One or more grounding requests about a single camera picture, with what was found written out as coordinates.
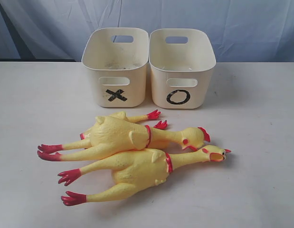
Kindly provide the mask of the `cream bin marked X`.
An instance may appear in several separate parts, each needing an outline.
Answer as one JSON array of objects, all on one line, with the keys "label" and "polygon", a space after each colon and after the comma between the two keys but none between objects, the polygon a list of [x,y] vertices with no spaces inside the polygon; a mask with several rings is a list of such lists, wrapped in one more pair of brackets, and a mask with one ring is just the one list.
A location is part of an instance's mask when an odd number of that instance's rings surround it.
[{"label": "cream bin marked X", "polygon": [[149,35],[141,28],[101,28],[84,49],[82,64],[101,107],[136,107],[145,100]]}]

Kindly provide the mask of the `headless rubber chicken body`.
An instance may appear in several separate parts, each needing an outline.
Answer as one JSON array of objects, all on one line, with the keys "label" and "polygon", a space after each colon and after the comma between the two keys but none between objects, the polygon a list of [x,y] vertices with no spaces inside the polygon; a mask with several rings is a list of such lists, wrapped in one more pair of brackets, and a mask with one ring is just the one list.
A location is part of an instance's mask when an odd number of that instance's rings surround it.
[{"label": "headless rubber chicken body", "polygon": [[[109,115],[110,117],[115,117],[118,119],[122,119],[125,121],[128,121],[130,123],[137,123],[141,121],[146,121],[146,120],[157,120],[160,116],[161,112],[158,110],[154,110],[151,113],[145,114],[145,115],[140,115],[140,116],[127,116],[126,111],[120,111],[113,113]],[[160,130],[165,130],[167,128],[168,124],[167,121],[159,121],[154,128],[160,129]]]}]

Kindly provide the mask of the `whole yellow rubber chicken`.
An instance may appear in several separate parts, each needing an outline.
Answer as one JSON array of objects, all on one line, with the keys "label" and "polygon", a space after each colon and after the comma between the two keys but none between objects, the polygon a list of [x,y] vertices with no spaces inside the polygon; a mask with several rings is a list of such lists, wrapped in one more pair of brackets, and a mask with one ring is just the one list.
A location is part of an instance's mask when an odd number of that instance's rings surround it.
[{"label": "whole yellow rubber chicken", "polygon": [[99,116],[90,134],[77,142],[38,146],[39,158],[52,162],[100,160],[118,152],[164,149],[170,142],[182,149],[198,149],[210,142],[210,135],[202,127],[182,131],[167,131],[166,122],[155,126],[131,123],[112,116]]}]

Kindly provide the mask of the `cream bin marked O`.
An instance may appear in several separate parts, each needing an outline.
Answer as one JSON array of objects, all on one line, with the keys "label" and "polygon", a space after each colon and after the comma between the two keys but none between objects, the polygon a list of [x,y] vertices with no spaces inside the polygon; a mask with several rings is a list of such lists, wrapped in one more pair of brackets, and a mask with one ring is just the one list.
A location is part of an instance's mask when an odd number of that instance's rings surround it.
[{"label": "cream bin marked O", "polygon": [[205,99],[216,65],[206,33],[162,28],[149,39],[152,100],[165,109],[195,109]]}]

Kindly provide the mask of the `white backdrop curtain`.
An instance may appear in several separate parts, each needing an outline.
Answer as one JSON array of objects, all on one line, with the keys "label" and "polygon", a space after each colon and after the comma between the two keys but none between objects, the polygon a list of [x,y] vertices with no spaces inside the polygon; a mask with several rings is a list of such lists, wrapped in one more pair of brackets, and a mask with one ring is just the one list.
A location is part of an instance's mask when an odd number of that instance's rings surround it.
[{"label": "white backdrop curtain", "polygon": [[294,62],[294,0],[0,0],[0,59],[81,59],[91,33],[204,31],[219,62]]}]

